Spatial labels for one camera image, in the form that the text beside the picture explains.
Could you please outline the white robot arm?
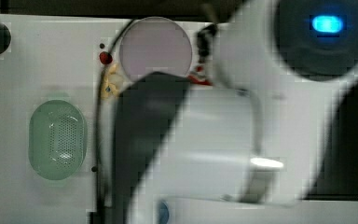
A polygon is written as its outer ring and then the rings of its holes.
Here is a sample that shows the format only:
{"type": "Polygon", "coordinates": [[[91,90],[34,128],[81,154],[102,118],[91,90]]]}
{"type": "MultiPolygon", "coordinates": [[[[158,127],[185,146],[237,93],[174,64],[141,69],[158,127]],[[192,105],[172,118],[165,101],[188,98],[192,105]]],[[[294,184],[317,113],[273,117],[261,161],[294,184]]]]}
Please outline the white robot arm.
{"type": "Polygon", "coordinates": [[[121,93],[108,224],[358,224],[358,0],[245,0],[212,51],[121,93]]]}

